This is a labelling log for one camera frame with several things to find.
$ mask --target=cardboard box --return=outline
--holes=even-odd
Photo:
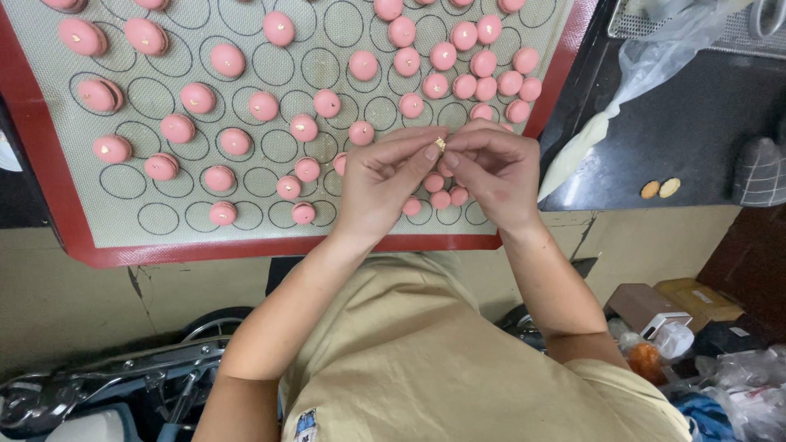
[[[699,333],[710,321],[734,321],[744,313],[739,305],[693,278],[661,281],[655,290],[693,317],[688,324],[693,333]]]

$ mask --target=silicone baking mat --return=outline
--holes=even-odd
[[[3,0],[3,6],[35,74],[49,107],[68,170],[75,184],[90,232],[97,248],[138,245],[167,245],[209,241],[318,236],[335,223],[341,195],[341,177],[331,160],[352,147],[347,129],[356,120],[369,121],[377,139],[400,127],[443,124],[452,130],[467,122],[473,101],[460,101],[448,94],[440,100],[425,100],[423,114],[403,119],[398,99],[418,91],[431,71],[428,52],[446,41],[459,21],[478,20],[499,13],[495,0],[475,0],[470,6],[454,8],[448,0],[423,6],[406,0],[404,15],[417,23],[413,46],[421,54],[421,71],[403,78],[392,68],[395,48],[387,40],[387,23],[373,13],[373,4],[363,0],[172,0],[164,12],[148,11],[131,0],[90,0],[76,17],[93,21],[107,35],[109,50],[101,57],[81,57],[65,49],[57,38],[57,24],[66,14],[41,2]],[[512,54],[521,46],[532,46],[541,62],[532,73],[543,79],[562,28],[570,2],[529,0],[517,14],[501,14],[505,26],[500,39],[490,45],[499,66],[495,76],[510,69]],[[295,42],[279,48],[261,32],[266,12],[280,10],[296,26]],[[148,17],[169,34],[171,47],[163,57],[136,53],[123,36],[123,22],[131,17]],[[210,49],[221,42],[239,47],[246,56],[242,76],[231,79],[218,74],[209,63]],[[448,80],[468,72],[469,58],[481,46],[459,53]],[[376,77],[359,82],[347,72],[349,56],[370,50],[380,62]],[[94,112],[75,92],[81,79],[103,77],[123,91],[126,103],[118,112]],[[188,83],[207,84],[217,97],[208,114],[192,114],[197,133],[193,141],[168,142],[158,128],[161,118],[172,112],[188,114],[179,102],[179,91]],[[316,118],[320,133],[312,142],[297,142],[288,132],[296,114],[316,116],[311,104],[314,93],[330,88],[340,96],[338,116]],[[255,120],[248,111],[248,97],[257,90],[273,93],[281,104],[280,115],[267,123]],[[490,105],[499,120],[513,98],[496,97]],[[254,148],[236,157],[217,144],[228,127],[248,132]],[[516,125],[517,132],[523,124]],[[116,133],[134,147],[134,157],[122,164],[107,165],[93,155],[95,138]],[[144,174],[145,158],[156,152],[174,154],[180,162],[178,177],[155,182]],[[275,193],[275,182],[292,172],[295,161],[308,155],[322,164],[317,181],[304,183],[300,198],[284,201]],[[231,168],[237,183],[226,192],[204,185],[204,171],[222,164]],[[448,179],[446,188],[452,184]],[[428,193],[415,193],[423,210],[403,215],[393,234],[495,234],[495,227],[469,201],[463,207],[435,210]],[[217,227],[208,220],[213,202],[231,201],[238,209],[232,226]],[[317,216],[311,224],[295,225],[292,205],[311,202]]]

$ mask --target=person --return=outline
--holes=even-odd
[[[548,356],[479,315],[454,254],[366,259],[438,161],[438,137],[497,225]],[[691,440],[540,220],[539,153],[481,119],[351,150],[335,228],[232,336],[193,440]]]

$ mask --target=macaron shell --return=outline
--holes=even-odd
[[[98,57],[106,52],[104,32],[87,20],[64,19],[57,26],[57,35],[63,44],[79,55]]]

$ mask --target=plastic bag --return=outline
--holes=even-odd
[[[619,68],[623,73],[612,102],[593,116],[554,157],[546,170],[538,201],[565,182],[590,150],[606,138],[608,121],[619,114],[619,106],[652,90],[673,77],[699,50],[708,48],[725,30],[726,16],[752,0],[699,0],[680,11],[660,29],[638,40],[628,40],[619,48]]]

